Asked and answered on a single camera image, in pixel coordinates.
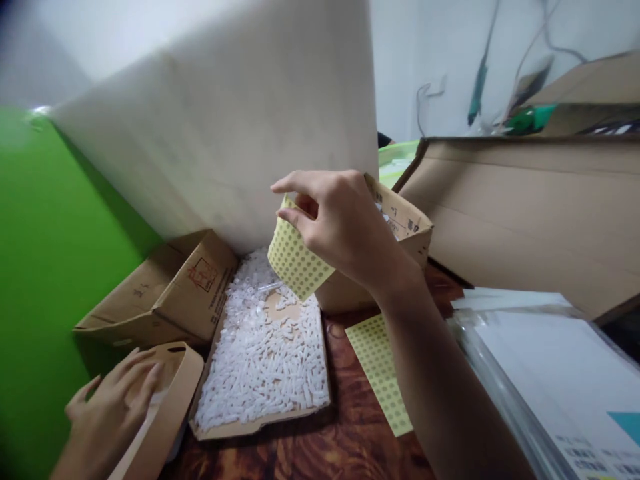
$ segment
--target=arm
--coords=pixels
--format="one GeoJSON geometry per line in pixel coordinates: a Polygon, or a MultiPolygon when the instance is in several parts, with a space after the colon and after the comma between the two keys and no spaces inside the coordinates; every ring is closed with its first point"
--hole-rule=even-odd
{"type": "Polygon", "coordinates": [[[436,476],[532,479],[526,458],[436,309],[420,268],[375,208],[363,176],[293,172],[271,189],[298,192],[298,205],[312,215],[284,209],[278,216],[380,306],[402,397],[436,476]],[[312,200],[317,206],[310,209],[312,200]]]}

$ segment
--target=stack of paper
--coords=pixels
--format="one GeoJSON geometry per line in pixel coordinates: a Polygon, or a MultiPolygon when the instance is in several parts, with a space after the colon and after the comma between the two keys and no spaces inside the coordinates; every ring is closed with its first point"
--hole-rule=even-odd
{"type": "Polygon", "coordinates": [[[562,295],[475,289],[452,305],[538,478],[640,478],[640,370],[562,295]]]}

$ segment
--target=wall outlet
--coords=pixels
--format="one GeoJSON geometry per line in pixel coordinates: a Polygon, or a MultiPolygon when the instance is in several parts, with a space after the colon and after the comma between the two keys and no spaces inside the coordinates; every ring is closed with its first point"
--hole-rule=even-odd
{"type": "Polygon", "coordinates": [[[434,95],[442,95],[445,92],[445,87],[447,86],[447,74],[444,73],[442,75],[438,75],[436,77],[432,77],[428,79],[426,83],[430,83],[431,86],[425,92],[426,96],[433,97],[434,95]]]}

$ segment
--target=finger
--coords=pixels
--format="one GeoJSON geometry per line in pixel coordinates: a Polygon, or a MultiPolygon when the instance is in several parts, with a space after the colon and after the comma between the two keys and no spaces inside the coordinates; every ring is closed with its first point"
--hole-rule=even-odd
{"type": "Polygon", "coordinates": [[[274,193],[298,192],[318,199],[319,182],[326,172],[295,170],[271,186],[274,193]]]}
{"type": "Polygon", "coordinates": [[[312,219],[318,218],[318,202],[304,193],[298,193],[295,197],[295,204],[304,210],[312,219]]]}
{"type": "Polygon", "coordinates": [[[128,354],[124,360],[118,363],[113,370],[105,377],[105,384],[113,386],[120,381],[120,379],[136,364],[142,362],[155,354],[154,350],[138,351],[136,349],[128,354]]]}
{"type": "Polygon", "coordinates": [[[164,366],[164,363],[156,363],[153,368],[149,370],[147,378],[145,378],[145,382],[140,388],[140,392],[131,404],[132,410],[137,411],[138,413],[147,412],[149,404],[151,403],[151,398],[160,383],[160,377],[164,366]]]}
{"type": "Polygon", "coordinates": [[[293,225],[293,228],[298,230],[304,239],[306,235],[309,235],[313,226],[313,220],[311,220],[305,212],[298,209],[280,209],[277,212],[278,217],[282,220],[288,221],[293,225]]]}
{"type": "Polygon", "coordinates": [[[132,366],[116,385],[117,392],[121,398],[124,398],[133,384],[136,383],[142,375],[146,375],[154,365],[156,364],[146,362],[132,366]]]}
{"type": "Polygon", "coordinates": [[[78,406],[86,402],[89,392],[100,385],[101,380],[102,378],[100,377],[100,375],[98,375],[84,387],[80,388],[80,390],[78,390],[74,396],[72,396],[71,400],[69,400],[69,403],[65,407],[65,413],[67,414],[69,420],[73,420],[72,417],[75,416],[78,406]]]}

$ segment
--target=hand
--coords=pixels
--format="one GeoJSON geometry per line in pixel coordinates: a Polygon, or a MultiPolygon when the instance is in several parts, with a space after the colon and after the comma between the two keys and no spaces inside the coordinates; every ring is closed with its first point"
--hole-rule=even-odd
{"type": "Polygon", "coordinates": [[[281,209],[278,216],[300,232],[309,250],[374,297],[409,273],[418,271],[421,277],[378,212],[360,172],[294,171],[271,190],[298,193],[296,204],[304,211],[281,209]]]}
{"type": "Polygon", "coordinates": [[[108,478],[142,426],[160,380],[163,364],[143,362],[152,354],[135,349],[102,382],[98,376],[73,396],[65,408],[71,434],[51,480],[108,478]],[[143,375],[146,378],[138,394],[125,401],[143,375]]]}

